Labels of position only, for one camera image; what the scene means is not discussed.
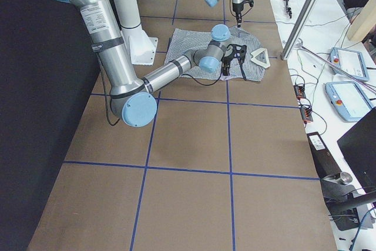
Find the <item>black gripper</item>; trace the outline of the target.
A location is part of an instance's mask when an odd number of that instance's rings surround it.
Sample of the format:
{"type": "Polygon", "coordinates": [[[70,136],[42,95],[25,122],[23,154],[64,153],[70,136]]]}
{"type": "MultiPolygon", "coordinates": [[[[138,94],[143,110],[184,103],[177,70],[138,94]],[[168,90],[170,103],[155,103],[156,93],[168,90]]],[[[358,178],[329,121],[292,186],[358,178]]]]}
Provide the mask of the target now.
{"type": "Polygon", "coordinates": [[[223,75],[230,75],[231,61],[236,57],[237,49],[235,44],[230,44],[225,51],[222,59],[222,73],[223,75]]]}
{"type": "Polygon", "coordinates": [[[231,2],[231,14],[236,17],[237,27],[241,27],[241,23],[242,23],[241,13],[242,13],[242,11],[243,11],[243,3],[242,2],[240,2],[240,3],[231,2]]]}

